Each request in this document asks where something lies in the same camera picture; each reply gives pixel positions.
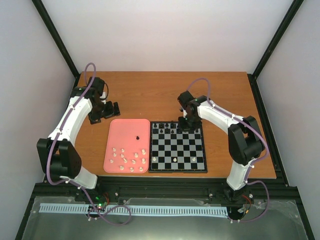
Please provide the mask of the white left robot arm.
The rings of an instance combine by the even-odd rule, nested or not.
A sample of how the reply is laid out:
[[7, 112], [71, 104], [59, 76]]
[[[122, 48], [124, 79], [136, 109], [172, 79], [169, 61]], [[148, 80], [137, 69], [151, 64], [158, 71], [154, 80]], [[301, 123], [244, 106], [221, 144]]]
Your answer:
[[94, 125], [120, 115], [118, 103], [107, 100], [107, 87], [99, 77], [91, 77], [87, 86], [75, 87], [57, 127], [36, 144], [42, 170], [52, 185], [74, 183], [87, 189], [86, 195], [95, 202], [103, 198], [104, 188], [97, 184], [97, 175], [83, 167], [75, 142], [85, 119]]

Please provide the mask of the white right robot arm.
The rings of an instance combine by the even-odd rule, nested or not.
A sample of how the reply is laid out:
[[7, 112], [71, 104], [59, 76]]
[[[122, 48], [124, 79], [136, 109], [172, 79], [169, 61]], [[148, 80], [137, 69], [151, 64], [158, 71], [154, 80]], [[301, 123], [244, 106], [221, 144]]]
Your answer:
[[235, 202], [243, 193], [249, 173], [261, 153], [269, 152], [257, 120], [253, 116], [233, 114], [207, 96], [195, 98], [189, 91], [181, 93], [177, 100], [183, 111], [183, 116], [178, 118], [178, 125], [182, 131], [195, 131], [202, 125], [202, 120], [206, 120], [227, 134], [232, 166], [223, 194], [228, 202]]

